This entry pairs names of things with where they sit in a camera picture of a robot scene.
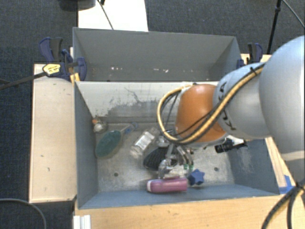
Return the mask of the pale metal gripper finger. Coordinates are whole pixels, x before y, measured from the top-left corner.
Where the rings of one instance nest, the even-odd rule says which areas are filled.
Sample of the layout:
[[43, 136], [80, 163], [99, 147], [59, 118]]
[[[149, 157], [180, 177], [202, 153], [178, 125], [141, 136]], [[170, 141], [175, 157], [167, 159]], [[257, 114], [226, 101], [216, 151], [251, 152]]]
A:
[[171, 160], [164, 159], [159, 164], [159, 169], [172, 169]]
[[167, 175], [171, 170], [167, 167], [163, 167], [161, 169], [158, 169], [158, 179], [164, 179], [165, 175]]

